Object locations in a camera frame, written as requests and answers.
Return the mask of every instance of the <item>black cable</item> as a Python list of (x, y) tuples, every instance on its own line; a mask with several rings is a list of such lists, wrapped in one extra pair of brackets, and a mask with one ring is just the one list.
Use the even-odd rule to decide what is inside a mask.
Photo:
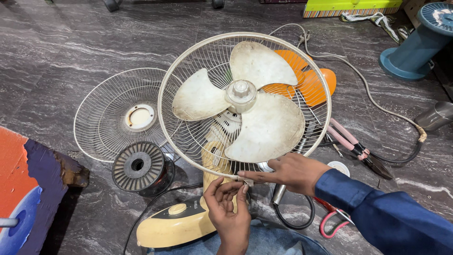
[(320, 144), (318, 144), (318, 147), (329, 146), (329, 145), (333, 145), (333, 144), (340, 144), (340, 142), (339, 141), (331, 141), (331, 142), (320, 143)]
[(123, 255), (126, 255), (126, 247), (127, 247), (127, 243), (129, 242), (129, 239), (130, 239), (130, 235), (135, 227), (135, 225), (137, 224), (137, 222), (139, 222), (140, 218), (146, 213), (146, 211), (151, 207), (151, 205), (153, 204), (154, 200), (158, 199), (159, 197), (161, 197), (163, 194), (167, 193), (167, 192), (170, 192), (170, 191), (175, 191), (175, 190), (181, 190), (181, 189), (188, 189), (188, 188), (195, 188), (195, 187), (201, 187), (203, 186), (203, 183), (200, 182), (200, 183), (195, 183), (195, 184), (191, 184), (191, 185), (187, 185), (187, 186), (182, 186), (182, 187), (177, 187), (177, 188), (173, 188), (173, 189), (169, 189), (169, 190), (166, 190), (162, 193), (160, 193), (158, 196), (156, 196), (155, 198), (153, 198), (151, 200), (151, 202), (149, 202), (149, 204), (146, 206), (146, 208), (143, 210), (143, 212), (140, 214), (140, 216), (135, 220), (135, 222), (132, 224), (132, 227), (130, 228), (129, 230), (129, 234), (127, 234), (127, 239), (126, 239), (126, 243), (124, 244), (124, 248), (123, 248)]
[(389, 163), (404, 164), (404, 163), (407, 163), (407, 162), (413, 160), (418, 155), (418, 153), (420, 152), (420, 150), (422, 148), (422, 145), (423, 145), (423, 142), (417, 141), (417, 143), (415, 145), (414, 152), (409, 156), (409, 158), (403, 159), (403, 160), (393, 160), (393, 159), (384, 158), (383, 156), (379, 156), (379, 155), (377, 155), (376, 153), (374, 153), (372, 151), (370, 151), (370, 154), (372, 156), (374, 156), (375, 158), (377, 158), (377, 159), (380, 159), (380, 160), (383, 160), (383, 161), (387, 161)]
[[(275, 192), (277, 191), (279, 185), (276, 184), (275, 187), (274, 187), (274, 194)], [(275, 213), (277, 214), (277, 217), (280, 219), (280, 221), (285, 225), (287, 226), (288, 228), (290, 229), (294, 229), (294, 230), (302, 230), (302, 229), (305, 229), (307, 228), (308, 226), (310, 226), (314, 220), (314, 204), (313, 204), (313, 200), (311, 199), (311, 197), (309, 196), (305, 196), (308, 200), (308, 203), (310, 204), (310, 218), (308, 219), (308, 221), (306, 223), (304, 223), (303, 225), (300, 225), (300, 226), (296, 226), (296, 225), (292, 225), (291, 223), (287, 222), (283, 216), (281, 215), (280, 213), (280, 209), (279, 209), (279, 206), (274, 204), (274, 209), (275, 209)]]

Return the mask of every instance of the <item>white cable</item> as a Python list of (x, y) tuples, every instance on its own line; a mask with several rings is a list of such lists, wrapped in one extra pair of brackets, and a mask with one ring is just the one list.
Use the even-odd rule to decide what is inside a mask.
[(376, 106), (378, 107), (381, 111), (383, 112), (386, 112), (388, 114), (391, 114), (391, 115), (394, 115), (394, 116), (397, 116), (407, 122), (409, 122), (410, 124), (412, 124), (420, 133), (420, 138), (419, 138), (419, 141), (420, 142), (423, 142), (425, 139), (426, 139), (426, 132), (423, 130), (422, 127), (420, 127), (419, 125), (417, 125), (415, 122), (413, 122), (411, 119), (403, 116), (403, 115), (400, 115), (400, 114), (397, 114), (397, 113), (394, 113), (394, 112), (391, 112), (389, 110), (386, 110), (384, 109), (383, 107), (381, 107), (379, 104), (377, 104), (373, 97), (371, 96), (371, 93), (370, 93), (370, 87), (368, 86), (368, 82), (366, 82), (366, 79), (365, 77), (363, 77), (363, 75), (359, 72), (359, 70), (357, 70), (351, 63), (349, 63), (347, 60), (344, 60), (343, 58), (341, 58), (341, 56), (339, 55), (336, 55), (336, 54), (331, 54), (331, 53), (326, 53), (325, 55), (320, 55), (320, 56), (316, 56), (316, 55), (313, 55), (311, 54), (309, 51), (308, 51), (308, 47), (307, 47), (307, 37), (306, 37), (306, 33), (305, 33), (305, 29), (299, 25), (299, 24), (296, 24), (296, 23), (289, 23), (289, 24), (286, 24), (286, 25), (283, 25), (279, 28), (277, 28), (276, 30), (272, 31), (269, 35), (272, 35), (273, 33), (277, 32), (278, 30), (280, 30), (281, 28), (283, 27), (286, 27), (286, 26), (298, 26), (302, 32), (303, 32), (303, 36), (304, 36), (304, 39), (303, 40), (300, 40), (299, 43), (297, 44), (297, 48), (299, 48), (300, 44), (303, 42), (304, 43), (304, 46), (305, 46), (305, 51), (307, 52), (307, 54), (312, 57), (312, 58), (336, 58), (336, 59), (339, 59), (341, 61), (343, 61), (345, 64), (347, 64), (349, 67), (351, 67), (358, 75), (359, 77), (363, 80), (363, 83), (365, 84), (365, 89), (366, 89), (366, 93), (368, 95), (368, 98), (370, 99), (370, 101)]

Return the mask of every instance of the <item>hand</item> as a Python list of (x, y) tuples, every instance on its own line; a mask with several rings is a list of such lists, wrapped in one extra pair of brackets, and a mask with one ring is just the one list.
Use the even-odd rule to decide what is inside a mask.
[(299, 153), (288, 153), (267, 162), (275, 172), (239, 171), (239, 176), (260, 182), (272, 182), (286, 185), (295, 193), (315, 196), (314, 187), (321, 175), (331, 169), (317, 160), (309, 159)]
[[(251, 216), (246, 202), (249, 186), (241, 181), (222, 182), (223, 177), (214, 180), (203, 194), (209, 219), (222, 242), (217, 255), (243, 255), (249, 246), (250, 235)], [(237, 213), (234, 213), (232, 199), (236, 194)]]

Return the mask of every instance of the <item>rear fan guard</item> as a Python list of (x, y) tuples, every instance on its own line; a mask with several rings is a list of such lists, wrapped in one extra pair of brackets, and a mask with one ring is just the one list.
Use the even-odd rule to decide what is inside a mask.
[[(83, 100), (74, 119), (79, 148), (96, 160), (113, 162), (126, 146), (148, 141), (162, 147), (165, 136), (157, 121), (157, 102), (165, 70), (139, 68), (116, 74), (97, 85)], [(135, 125), (133, 109), (145, 108), (149, 118)]]

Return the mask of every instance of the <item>orange board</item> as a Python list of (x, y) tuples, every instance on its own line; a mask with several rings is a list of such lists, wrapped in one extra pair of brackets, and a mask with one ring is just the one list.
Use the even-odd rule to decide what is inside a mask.
[(8, 218), (23, 197), (38, 185), (36, 179), (28, 175), (24, 149), (27, 140), (0, 127), (0, 218)]

